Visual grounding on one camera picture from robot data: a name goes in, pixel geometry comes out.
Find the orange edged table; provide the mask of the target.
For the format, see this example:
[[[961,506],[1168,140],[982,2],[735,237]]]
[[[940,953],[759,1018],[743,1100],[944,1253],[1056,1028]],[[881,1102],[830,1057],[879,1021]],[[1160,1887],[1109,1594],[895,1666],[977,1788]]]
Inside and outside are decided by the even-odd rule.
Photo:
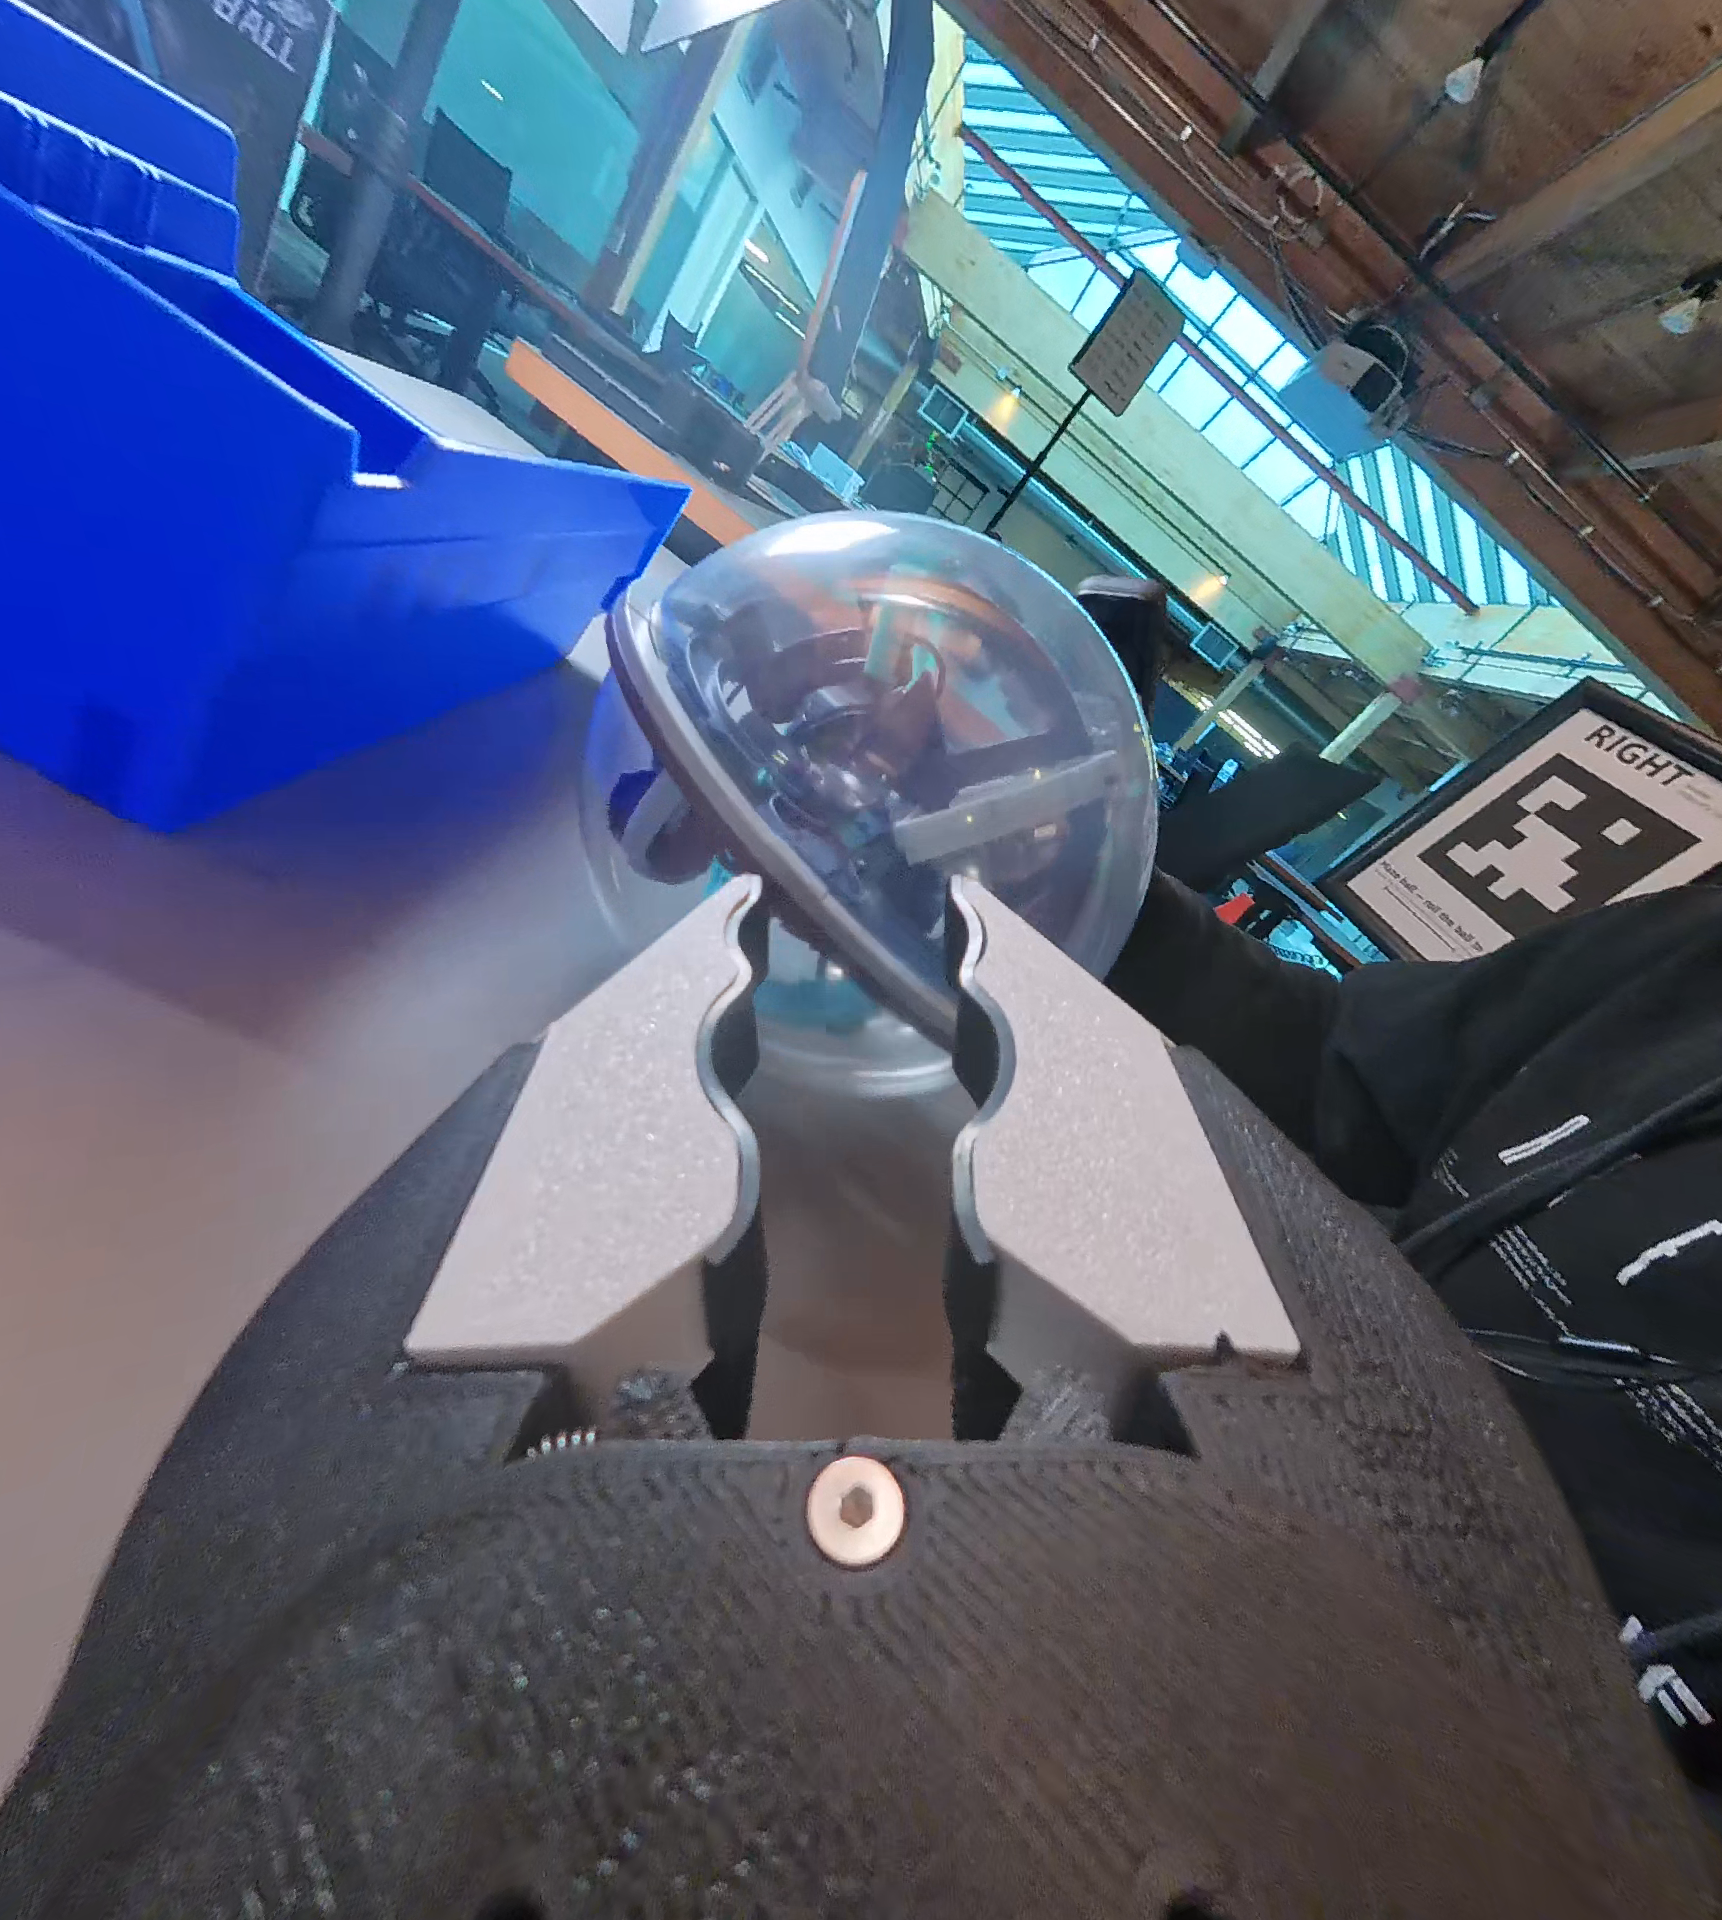
[[[725,490],[698,468],[658,446],[599,395],[588,394],[584,385],[530,342],[512,339],[505,367],[512,385],[528,395],[542,413],[593,446],[612,466],[635,476],[685,485],[688,500],[683,517],[719,545],[731,545],[777,521],[777,516]]]

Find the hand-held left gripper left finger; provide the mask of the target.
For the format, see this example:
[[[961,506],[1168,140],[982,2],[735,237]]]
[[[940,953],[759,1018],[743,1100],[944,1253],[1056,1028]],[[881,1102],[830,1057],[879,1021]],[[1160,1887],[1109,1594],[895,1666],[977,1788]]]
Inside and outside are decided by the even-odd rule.
[[[588,1404],[715,1372],[752,1401],[769,1303],[759,1064],[771,915],[757,876],[702,898],[542,1033],[408,1325],[443,1372],[556,1365]]]

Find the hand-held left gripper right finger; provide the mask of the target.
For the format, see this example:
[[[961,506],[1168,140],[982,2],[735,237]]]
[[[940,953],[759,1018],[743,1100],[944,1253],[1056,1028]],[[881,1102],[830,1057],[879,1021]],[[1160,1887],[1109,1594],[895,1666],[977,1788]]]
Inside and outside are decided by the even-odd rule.
[[[1180,1369],[1306,1368],[1240,1197],[1162,1033],[980,880],[947,899],[944,1314],[959,1388],[1087,1382],[1136,1404]]]

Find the clear plastic maze ball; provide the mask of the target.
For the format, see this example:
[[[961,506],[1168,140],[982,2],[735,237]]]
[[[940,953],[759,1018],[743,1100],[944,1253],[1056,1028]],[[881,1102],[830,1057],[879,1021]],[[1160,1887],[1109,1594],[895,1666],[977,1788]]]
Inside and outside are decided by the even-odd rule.
[[[896,1098],[951,1075],[952,884],[1090,976],[1114,966],[1158,848],[1158,769],[1109,618],[1145,581],[1070,589],[912,513],[777,521],[605,616],[583,845],[615,929],[650,944],[760,877],[760,1052],[792,1086]]]

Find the framed black white tag sign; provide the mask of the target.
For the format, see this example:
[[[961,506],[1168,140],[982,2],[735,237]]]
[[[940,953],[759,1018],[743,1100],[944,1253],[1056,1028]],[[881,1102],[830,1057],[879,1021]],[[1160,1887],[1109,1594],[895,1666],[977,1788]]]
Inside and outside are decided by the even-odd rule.
[[[1464,961],[1601,905],[1722,885],[1722,741],[1583,680],[1320,877],[1384,955]]]

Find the dark printed game box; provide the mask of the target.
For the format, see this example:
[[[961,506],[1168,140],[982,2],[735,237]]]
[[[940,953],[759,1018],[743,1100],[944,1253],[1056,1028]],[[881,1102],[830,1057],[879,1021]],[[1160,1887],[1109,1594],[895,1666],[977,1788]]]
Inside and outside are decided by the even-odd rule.
[[[259,291],[333,2],[143,2],[154,78],[235,137],[237,276]]]

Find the blue plastic bin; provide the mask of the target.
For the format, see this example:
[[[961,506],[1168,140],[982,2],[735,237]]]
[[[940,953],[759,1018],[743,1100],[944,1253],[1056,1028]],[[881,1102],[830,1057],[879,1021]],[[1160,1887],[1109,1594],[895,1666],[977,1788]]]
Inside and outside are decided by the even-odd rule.
[[[0,3],[0,754],[162,831],[536,678],[688,500],[468,444],[276,315],[239,156]]]

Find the hanging sign board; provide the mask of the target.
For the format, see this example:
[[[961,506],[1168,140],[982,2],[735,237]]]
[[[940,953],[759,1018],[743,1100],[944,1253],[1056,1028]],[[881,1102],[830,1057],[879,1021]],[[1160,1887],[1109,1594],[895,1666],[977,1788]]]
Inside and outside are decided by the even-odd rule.
[[[1136,268],[1075,351],[1068,371],[1087,397],[1120,420],[1184,331],[1184,305],[1160,277]]]

